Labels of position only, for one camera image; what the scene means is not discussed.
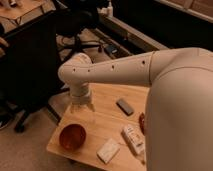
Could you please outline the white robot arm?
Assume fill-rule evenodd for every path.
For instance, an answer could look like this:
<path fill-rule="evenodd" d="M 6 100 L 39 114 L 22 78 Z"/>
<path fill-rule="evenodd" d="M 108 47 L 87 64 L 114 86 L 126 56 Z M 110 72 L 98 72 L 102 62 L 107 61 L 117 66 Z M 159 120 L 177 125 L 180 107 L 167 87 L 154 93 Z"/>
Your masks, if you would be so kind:
<path fill-rule="evenodd" d="M 147 171 L 213 171 L 212 51 L 168 49 L 99 63 L 77 53 L 58 76 L 77 104 L 90 100 L 91 83 L 147 87 Z"/>

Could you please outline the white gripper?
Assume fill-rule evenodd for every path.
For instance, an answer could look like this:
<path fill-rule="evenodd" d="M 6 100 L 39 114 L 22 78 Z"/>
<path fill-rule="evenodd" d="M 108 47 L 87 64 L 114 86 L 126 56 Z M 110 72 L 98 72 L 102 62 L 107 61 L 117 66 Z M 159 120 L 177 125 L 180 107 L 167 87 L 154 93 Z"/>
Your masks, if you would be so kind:
<path fill-rule="evenodd" d="M 91 103 L 92 93 L 87 83 L 70 86 L 70 113 L 74 113 L 74 106 L 87 105 L 88 108 L 95 112 L 95 107 Z"/>

